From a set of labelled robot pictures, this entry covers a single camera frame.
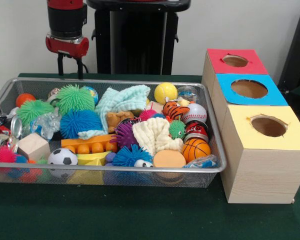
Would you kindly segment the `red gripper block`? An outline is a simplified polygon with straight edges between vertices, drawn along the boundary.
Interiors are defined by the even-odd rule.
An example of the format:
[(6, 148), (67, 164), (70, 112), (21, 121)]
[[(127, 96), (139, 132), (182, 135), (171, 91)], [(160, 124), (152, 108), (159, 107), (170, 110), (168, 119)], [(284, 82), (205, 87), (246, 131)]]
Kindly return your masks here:
[(58, 75), (64, 75), (63, 68), (63, 57), (65, 55), (77, 58), (77, 74), (78, 79), (83, 79), (83, 62), (82, 57), (87, 55), (89, 49), (89, 40), (87, 37), (79, 37), (76, 39), (60, 39), (53, 37), (50, 33), (48, 33), (45, 37), (45, 44), (47, 49), (52, 52), (58, 54), (57, 57), (57, 65), (58, 65)]

